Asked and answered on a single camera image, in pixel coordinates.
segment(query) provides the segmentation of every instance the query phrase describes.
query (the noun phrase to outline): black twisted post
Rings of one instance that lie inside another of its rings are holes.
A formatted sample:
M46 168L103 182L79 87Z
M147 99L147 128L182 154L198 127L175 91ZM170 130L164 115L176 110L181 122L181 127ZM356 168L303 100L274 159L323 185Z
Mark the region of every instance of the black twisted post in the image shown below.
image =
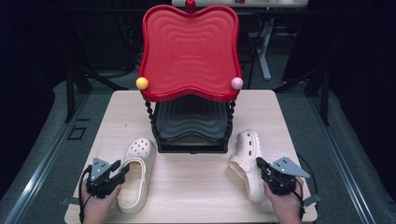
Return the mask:
M148 118L150 120L152 133L154 134L154 137L158 139L160 136L158 135L158 132L157 132L157 125L155 124L155 117L152 114L151 102L146 101L145 105L146 105L146 108L148 109Z
M226 137L229 138L231 136L231 132L233 131L233 112L235 111L235 101L231 101L227 104L227 114L228 114L228 121L227 121L227 129L226 129Z

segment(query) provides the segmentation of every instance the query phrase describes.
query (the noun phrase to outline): gray floor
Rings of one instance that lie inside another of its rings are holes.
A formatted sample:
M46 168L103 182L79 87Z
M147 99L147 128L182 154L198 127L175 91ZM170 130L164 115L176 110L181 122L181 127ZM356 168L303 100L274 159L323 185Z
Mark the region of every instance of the gray floor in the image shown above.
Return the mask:
M256 66L252 89L268 90L281 85L291 46L289 39L272 39L267 61L273 78L264 81L260 67ZM112 80L133 89L135 76L136 72ZM64 222L67 207L60 201L73 194L111 97L108 87L95 80L92 85L92 94L78 95L78 112L69 124L64 124L65 85L61 83L54 89L56 102L49 119L19 175L0 202L0 222ZM312 168L318 193L323 197L318 204L317 223L395 223L395 202L384 191L337 98L331 94L331 125L326 127L318 118L318 98L305 98L303 87L304 83L279 93L277 98L296 151ZM67 140L73 127L85 129L81 140ZM304 162L300 163L307 170ZM33 185L26 188L29 181ZM308 179L307 184L313 192L313 179Z

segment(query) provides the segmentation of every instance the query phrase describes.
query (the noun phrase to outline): red plastic tray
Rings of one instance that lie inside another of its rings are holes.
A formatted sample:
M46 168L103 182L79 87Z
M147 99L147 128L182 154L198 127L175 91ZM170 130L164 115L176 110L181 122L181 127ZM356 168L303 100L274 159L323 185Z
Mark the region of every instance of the red plastic tray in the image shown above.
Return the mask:
M242 78L237 55L239 22L226 6L185 12L168 5L152 7L143 19L144 55L139 77L148 80L141 91L151 102L186 94L230 102L239 90L231 82Z

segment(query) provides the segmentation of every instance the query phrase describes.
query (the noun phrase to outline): white clog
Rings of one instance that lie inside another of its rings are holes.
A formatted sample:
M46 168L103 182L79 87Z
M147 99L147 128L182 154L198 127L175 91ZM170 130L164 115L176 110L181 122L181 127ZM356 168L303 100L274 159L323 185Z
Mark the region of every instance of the white clog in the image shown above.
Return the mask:
M129 172L117 199L122 212L136 213L145 205L155 155L156 147L147 138L137 139L126 151L121 168L129 165Z
M236 155L228 159L228 165L244 180L248 199L261 203L265 199L262 171L257 166L256 158L262 157L260 139L252 129L237 135Z

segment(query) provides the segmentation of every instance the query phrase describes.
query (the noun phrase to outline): wooden table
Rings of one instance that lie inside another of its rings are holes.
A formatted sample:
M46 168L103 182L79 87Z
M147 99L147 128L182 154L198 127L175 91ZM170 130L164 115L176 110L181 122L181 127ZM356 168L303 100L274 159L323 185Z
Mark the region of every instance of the wooden table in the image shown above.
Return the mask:
M114 204L108 222L277 222L269 200L261 204L250 202L243 180L228 167L227 160L236 153L236 135L246 129L254 129L259 134L265 160L270 162L288 156L299 164L276 95L272 91L241 91L226 154L157 153L143 209L136 214L126 214ZM140 137L155 143L140 92L114 92L86 166L92 164L94 157L109 162L122 160L128 146ZM304 185L305 198L309 195ZM79 207L71 204L64 220L79 223L78 213ZM316 218L315 208L309 206L303 221Z

